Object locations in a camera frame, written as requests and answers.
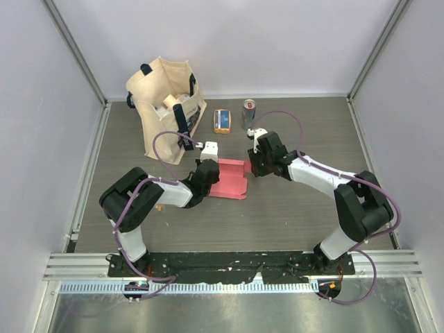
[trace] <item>bag strap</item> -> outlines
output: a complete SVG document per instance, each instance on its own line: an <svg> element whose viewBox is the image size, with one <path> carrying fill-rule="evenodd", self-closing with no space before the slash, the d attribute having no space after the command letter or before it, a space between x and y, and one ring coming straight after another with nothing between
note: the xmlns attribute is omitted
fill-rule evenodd
<svg viewBox="0 0 444 333"><path fill-rule="evenodd" d="M196 78L194 77L194 74L191 73L189 76L189 95L190 97L194 95L194 85L196 84Z"/></svg>
<svg viewBox="0 0 444 333"><path fill-rule="evenodd" d="M133 101L131 101L131 96L133 94L131 94L130 92L128 92L128 95L126 97L126 105L130 108L130 109L135 109L136 105L134 105Z"/></svg>
<svg viewBox="0 0 444 333"><path fill-rule="evenodd" d="M178 132L189 137L190 132L189 132L188 125L187 125L187 118L185 118L185 114L183 113L182 104L175 104L173 106L173 111L174 111L174 116L176 117L176 121L177 121L178 127L179 127ZM183 142L183 146L186 151L194 150L193 144L188 139L185 139L183 137L180 137L180 138Z"/></svg>
<svg viewBox="0 0 444 333"><path fill-rule="evenodd" d="M148 74L150 74L153 69L151 69L150 65L148 64L141 64L140 65L140 70L142 71L142 73L146 76ZM131 101L131 96L133 94L131 94L130 92L128 92L128 95L126 97L126 105L131 108L131 109L135 109L136 106L134 105L134 103Z"/></svg>
<svg viewBox="0 0 444 333"><path fill-rule="evenodd" d="M150 74L153 70L151 69L150 65L148 64L141 64L140 65L140 70L142 71L142 73L146 76L148 74Z"/></svg>

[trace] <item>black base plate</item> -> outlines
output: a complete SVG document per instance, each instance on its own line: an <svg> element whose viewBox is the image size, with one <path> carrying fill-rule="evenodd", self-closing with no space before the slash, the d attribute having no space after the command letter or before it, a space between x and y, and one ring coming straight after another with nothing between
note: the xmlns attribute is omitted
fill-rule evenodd
<svg viewBox="0 0 444 333"><path fill-rule="evenodd" d="M108 255L108 276L137 276L121 255ZM337 275L338 265L344 275L355 274L350 255L344 255L331 267L318 269L314 255L302 251L264 252L183 252L149 253L135 262L142 273L158 278L176 275L176 283L239 284L252 282L258 272L265 284L307 282L307 275Z"/></svg>

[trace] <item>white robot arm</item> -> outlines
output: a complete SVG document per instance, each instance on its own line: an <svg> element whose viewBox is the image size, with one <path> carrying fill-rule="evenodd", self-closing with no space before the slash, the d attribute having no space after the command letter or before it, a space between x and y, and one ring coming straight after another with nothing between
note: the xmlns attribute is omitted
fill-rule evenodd
<svg viewBox="0 0 444 333"><path fill-rule="evenodd" d="M195 172L180 182L165 182L146 174L140 168L130 170L109 188L99 203L107 214L112 226L119 219L130 195L143 179L152 178L141 188L130 211L119 227L119 239L131 262L137 262L146 252L140 224L156 205L173 205L191 208L199 204L210 193L211 185L219 181L218 147L216 142L206 142L202 148Z"/></svg>
<svg viewBox="0 0 444 333"><path fill-rule="evenodd" d="M357 175L339 171L303 154L308 161L306 163L298 158L296 151L289 153L276 133L268 133L263 128L248 130L247 136L254 140L248 156L256 177L274 173L287 180L313 187L336 201L339 227L315 247L319 266L334 263L354 245L364 241L393 218L389 202L378 191L343 177L333 176L311 163L315 162L340 175L361 178L379 186L371 172L364 171Z"/></svg>

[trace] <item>soda can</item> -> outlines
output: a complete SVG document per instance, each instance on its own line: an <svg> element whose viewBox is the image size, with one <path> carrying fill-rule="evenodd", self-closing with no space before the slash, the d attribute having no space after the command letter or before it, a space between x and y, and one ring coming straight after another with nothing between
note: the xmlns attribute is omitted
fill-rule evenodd
<svg viewBox="0 0 444 333"><path fill-rule="evenodd" d="M253 119L256 113L256 102L252 99L246 99L244 101L244 109L242 110L242 128L248 130L253 126Z"/></svg>

